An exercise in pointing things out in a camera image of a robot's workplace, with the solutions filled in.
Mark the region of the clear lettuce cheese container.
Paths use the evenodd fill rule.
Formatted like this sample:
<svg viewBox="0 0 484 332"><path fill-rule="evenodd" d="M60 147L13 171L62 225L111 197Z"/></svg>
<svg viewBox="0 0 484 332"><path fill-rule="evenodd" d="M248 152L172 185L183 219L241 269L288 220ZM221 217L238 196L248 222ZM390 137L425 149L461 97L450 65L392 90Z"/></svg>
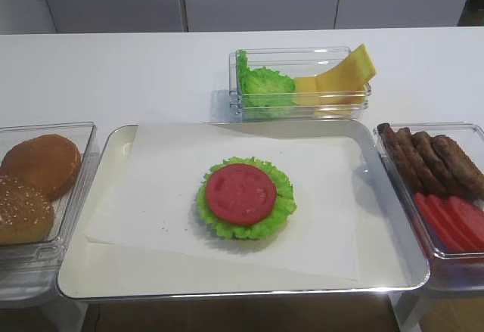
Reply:
<svg viewBox="0 0 484 332"><path fill-rule="evenodd" d="M287 75L293 80L298 77L316 77L343 61L354 50L346 46L316 48L254 48L238 49L229 57L229 107L231 114L239 121L260 121L270 119L356 119L368 107L371 86L365 85L366 101L362 104L319 105L317 107L245 107L237 78L237 55L247 52L251 70L267 67Z"/></svg>

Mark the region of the flat yellow cheese slice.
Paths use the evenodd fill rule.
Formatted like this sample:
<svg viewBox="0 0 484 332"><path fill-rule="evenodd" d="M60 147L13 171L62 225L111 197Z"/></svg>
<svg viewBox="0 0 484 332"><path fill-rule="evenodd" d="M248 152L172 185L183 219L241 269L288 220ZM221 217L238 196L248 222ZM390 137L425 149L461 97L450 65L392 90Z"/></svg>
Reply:
<svg viewBox="0 0 484 332"><path fill-rule="evenodd" d="M320 105L319 92L315 77L298 77L294 79L294 102L301 107L317 107Z"/></svg>

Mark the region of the leaning yellow cheese slice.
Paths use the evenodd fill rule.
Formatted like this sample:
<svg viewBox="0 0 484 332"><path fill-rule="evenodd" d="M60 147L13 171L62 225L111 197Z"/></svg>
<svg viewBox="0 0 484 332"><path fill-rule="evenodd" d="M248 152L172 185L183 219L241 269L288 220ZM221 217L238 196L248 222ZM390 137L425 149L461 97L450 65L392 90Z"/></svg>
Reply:
<svg viewBox="0 0 484 332"><path fill-rule="evenodd" d="M360 44L343 61L315 77L322 96L320 105L362 104L366 101L365 85L376 70L365 44Z"/></svg>

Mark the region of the red tomato slice on tray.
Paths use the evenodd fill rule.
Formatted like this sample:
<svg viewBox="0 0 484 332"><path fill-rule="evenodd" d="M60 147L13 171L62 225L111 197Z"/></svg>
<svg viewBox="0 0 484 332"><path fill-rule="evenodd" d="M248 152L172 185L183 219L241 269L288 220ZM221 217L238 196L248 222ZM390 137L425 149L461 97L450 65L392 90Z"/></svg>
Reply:
<svg viewBox="0 0 484 332"><path fill-rule="evenodd" d="M223 166L209 177L205 195L217 217L232 225L248 226L270 216L277 188L261 169L235 163Z"/></svg>

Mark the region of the white parchment paper sheet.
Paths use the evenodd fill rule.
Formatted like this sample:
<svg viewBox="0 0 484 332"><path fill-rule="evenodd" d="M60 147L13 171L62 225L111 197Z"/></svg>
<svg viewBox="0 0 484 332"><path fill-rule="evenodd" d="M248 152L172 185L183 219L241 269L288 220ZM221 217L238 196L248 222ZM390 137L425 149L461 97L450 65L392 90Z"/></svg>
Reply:
<svg viewBox="0 0 484 332"><path fill-rule="evenodd" d="M355 280L361 147L350 122L141 126L119 178L86 229L103 243ZM204 176L231 157L283 171L296 211L271 237L218 236L198 214Z"/></svg>

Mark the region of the green lettuce in container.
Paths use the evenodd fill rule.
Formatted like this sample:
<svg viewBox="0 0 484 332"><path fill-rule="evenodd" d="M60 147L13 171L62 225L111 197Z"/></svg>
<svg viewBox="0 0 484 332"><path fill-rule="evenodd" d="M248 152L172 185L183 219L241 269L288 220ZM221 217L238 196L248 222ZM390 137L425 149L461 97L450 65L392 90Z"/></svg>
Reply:
<svg viewBox="0 0 484 332"><path fill-rule="evenodd" d="M237 55L237 78L245 107L289 107L294 105L294 80L277 70L260 67L251 70L247 52Z"/></svg>

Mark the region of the green lettuce leaf on tray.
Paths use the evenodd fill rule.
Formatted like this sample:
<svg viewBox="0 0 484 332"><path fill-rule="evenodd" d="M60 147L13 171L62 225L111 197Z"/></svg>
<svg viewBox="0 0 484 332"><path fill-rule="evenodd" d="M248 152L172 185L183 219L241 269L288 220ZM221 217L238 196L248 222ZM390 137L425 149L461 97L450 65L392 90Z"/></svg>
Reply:
<svg viewBox="0 0 484 332"><path fill-rule="evenodd" d="M206 201L205 190L209 177L223 166L235 163L248 164L261 169L263 172L268 174L277 188L277 199L272 213L269 217L254 225L232 225L217 217L210 210ZM197 192L196 204L199 217L206 224L210 225L218 236L228 239L237 238L242 240L259 240L266 237L271 237L272 235L276 234L280 228L282 228L288 217L291 216L297 208L294 200L293 185L288 176L269 161L261 160L255 157L231 157L223 160L223 162L220 164L212 166L209 172L205 174L203 183Z"/></svg>

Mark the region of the silver metal tray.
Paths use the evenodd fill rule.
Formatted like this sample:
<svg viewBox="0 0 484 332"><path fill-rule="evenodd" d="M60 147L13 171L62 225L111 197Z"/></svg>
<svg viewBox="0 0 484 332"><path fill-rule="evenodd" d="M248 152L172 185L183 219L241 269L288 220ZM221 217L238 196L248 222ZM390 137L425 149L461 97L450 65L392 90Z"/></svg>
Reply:
<svg viewBox="0 0 484 332"><path fill-rule="evenodd" d="M127 247L90 239L89 222L127 163L136 131L141 126L123 126L112 132L79 215L73 237L57 277L62 293L77 299L148 296L224 296L257 294L325 293L333 291L413 290L418 276L408 270L402 248L391 224L392 191L368 129L351 120L350 136L361 147L354 182L360 206L355 237L359 276L355 280L309 275L279 268L225 262L164 250Z"/></svg>

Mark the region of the brown patty far left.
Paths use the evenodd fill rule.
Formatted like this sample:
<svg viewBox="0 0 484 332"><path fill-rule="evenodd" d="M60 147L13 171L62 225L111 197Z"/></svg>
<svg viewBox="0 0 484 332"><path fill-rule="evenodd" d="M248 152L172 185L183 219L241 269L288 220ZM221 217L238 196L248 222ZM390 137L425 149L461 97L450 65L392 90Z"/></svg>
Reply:
<svg viewBox="0 0 484 332"><path fill-rule="evenodd" d="M405 155L397 134L392 130L389 123L381 123L377 126L378 134L383 142L386 152L395 164L399 171L402 180L413 193L424 191L424 187L417 176L413 166Z"/></svg>

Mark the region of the brown patty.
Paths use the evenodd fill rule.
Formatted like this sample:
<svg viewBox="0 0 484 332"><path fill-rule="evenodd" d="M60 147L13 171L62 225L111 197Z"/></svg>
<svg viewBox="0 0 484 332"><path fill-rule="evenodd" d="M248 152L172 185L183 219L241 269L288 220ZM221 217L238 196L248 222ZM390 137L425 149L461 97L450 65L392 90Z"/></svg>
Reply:
<svg viewBox="0 0 484 332"><path fill-rule="evenodd" d="M402 180L413 193L424 191L424 187L417 176L413 166L405 155L397 134L392 130L389 123L381 123L377 126L378 134L383 142L386 152L395 164L399 171Z"/></svg>
<svg viewBox="0 0 484 332"><path fill-rule="evenodd" d="M431 173L430 180L425 181L428 193L443 198L450 196L466 198L469 196L469 192L457 182L448 167L434 151L431 145L432 139L426 132L416 132L411 136L415 149Z"/></svg>
<svg viewBox="0 0 484 332"><path fill-rule="evenodd" d="M462 150L459 144L447 135L437 135L431 141L439 155L455 177L476 199L483 199L483 173Z"/></svg>
<svg viewBox="0 0 484 332"><path fill-rule="evenodd" d="M434 194L436 196L443 197L446 195L446 187L432 174L430 168L424 162L424 159L417 151L417 148L411 141L411 133L409 128L400 128L396 133L400 147L402 148L405 156L413 167L417 177L422 184L421 193Z"/></svg>

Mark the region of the plain brown bun bottom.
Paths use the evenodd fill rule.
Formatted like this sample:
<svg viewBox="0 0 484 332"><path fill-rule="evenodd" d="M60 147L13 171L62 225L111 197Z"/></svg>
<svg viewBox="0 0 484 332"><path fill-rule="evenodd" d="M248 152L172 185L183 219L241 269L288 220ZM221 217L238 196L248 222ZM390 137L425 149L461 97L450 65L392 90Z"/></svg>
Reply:
<svg viewBox="0 0 484 332"><path fill-rule="evenodd" d="M47 134L12 147L2 160L1 174L21 180L49 200L56 200L74 185L81 161L81 154L70 139Z"/></svg>

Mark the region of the clear patty tomato container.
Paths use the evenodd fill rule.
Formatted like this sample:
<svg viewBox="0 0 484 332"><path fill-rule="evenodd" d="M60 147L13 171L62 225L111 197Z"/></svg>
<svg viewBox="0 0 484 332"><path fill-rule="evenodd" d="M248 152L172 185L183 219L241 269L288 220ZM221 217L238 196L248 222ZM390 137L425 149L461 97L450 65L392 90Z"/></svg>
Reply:
<svg viewBox="0 0 484 332"><path fill-rule="evenodd" d="M471 123L421 123L389 124L397 133L409 128L411 135L426 132L432 138L447 135L456 141L467 156L483 173L483 130ZM408 270L419 277L418 286L434 293L481 293L483 291L483 251L479 253L452 253L426 223L414 201L413 193L406 186L386 148L374 130L375 147L386 176L392 185L389 193L389 217L402 248L402 258ZM483 199L463 198L483 211Z"/></svg>

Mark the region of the clear bun container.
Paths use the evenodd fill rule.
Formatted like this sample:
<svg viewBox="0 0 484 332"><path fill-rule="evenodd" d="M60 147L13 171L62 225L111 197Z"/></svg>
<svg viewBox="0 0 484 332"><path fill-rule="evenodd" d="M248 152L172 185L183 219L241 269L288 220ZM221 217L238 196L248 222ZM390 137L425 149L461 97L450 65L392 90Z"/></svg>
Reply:
<svg viewBox="0 0 484 332"><path fill-rule="evenodd" d="M47 269L57 266L67 247L79 210L85 199L99 160L96 126L92 122L5 127L1 130L1 163L15 145L47 134L70 139L81 154L81 166L72 188L64 196L50 200L54 223L45 240L37 243L1 245L1 270Z"/></svg>

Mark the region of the red tomato slice left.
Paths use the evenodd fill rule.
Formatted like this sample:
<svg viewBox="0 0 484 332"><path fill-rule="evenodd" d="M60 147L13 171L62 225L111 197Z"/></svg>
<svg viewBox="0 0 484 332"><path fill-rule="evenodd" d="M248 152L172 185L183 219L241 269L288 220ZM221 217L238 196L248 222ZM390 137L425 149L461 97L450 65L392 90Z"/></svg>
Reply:
<svg viewBox="0 0 484 332"><path fill-rule="evenodd" d="M414 201L426 223L445 245L445 249L452 253L464 252L464 242L455 236L448 222L435 207L430 205L427 198L421 193L416 193Z"/></svg>

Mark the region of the sesame bun top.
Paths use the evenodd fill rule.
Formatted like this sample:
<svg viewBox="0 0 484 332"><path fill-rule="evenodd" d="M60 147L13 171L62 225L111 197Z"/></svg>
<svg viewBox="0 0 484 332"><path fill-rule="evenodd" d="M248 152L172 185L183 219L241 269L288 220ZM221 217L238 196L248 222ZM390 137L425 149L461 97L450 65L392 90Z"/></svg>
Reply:
<svg viewBox="0 0 484 332"><path fill-rule="evenodd" d="M1 176L1 245L41 242L53 223L54 208L41 191Z"/></svg>

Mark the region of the brown patty far right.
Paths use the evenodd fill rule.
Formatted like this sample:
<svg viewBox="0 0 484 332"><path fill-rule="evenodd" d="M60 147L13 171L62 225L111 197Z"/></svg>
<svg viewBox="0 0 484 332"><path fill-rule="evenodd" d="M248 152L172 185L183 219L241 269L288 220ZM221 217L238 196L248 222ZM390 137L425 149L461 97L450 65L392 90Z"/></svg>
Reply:
<svg viewBox="0 0 484 332"><path fill-rule="evenodd" d="M462 150L459 144L447 135L437 135L431 141L439 155L455 177L476 199L483 199L483 173Z"/></svg>

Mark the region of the red tomato slice middle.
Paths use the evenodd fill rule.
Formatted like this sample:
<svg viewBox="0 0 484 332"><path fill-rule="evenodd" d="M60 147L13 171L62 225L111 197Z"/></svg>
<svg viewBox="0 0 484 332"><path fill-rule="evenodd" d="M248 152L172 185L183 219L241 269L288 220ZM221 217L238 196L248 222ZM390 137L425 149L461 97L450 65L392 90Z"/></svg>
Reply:
<svg viewBox="0 0 484 332"><path fill-rule="evenodd" d="M459 237L459 240L464 242L465 252L479 253L483 251L483 243L476 243L471 236L466 235L462 229L457 226L449 212L449 207L447 204L448 199L444 200L435 195L430 195L427 197L427 200L430 202L431 206L435 207L436 210L441 213L444 219L448 222L452 231L455 233L455 236Z"/></svg>

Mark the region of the red tomato slice right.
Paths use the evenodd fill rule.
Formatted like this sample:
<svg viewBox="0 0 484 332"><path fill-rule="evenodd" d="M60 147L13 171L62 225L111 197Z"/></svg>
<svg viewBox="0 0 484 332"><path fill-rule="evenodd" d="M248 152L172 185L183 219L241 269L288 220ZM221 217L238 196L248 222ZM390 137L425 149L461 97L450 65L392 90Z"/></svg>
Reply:
<svg viewBox="0 0 484 332"><path fill-rule="evenodd" d="M449 212L462 231L471 236L475 242L483 243L483 211L473 203L459 198L450 197L447 200Z"/></svg>

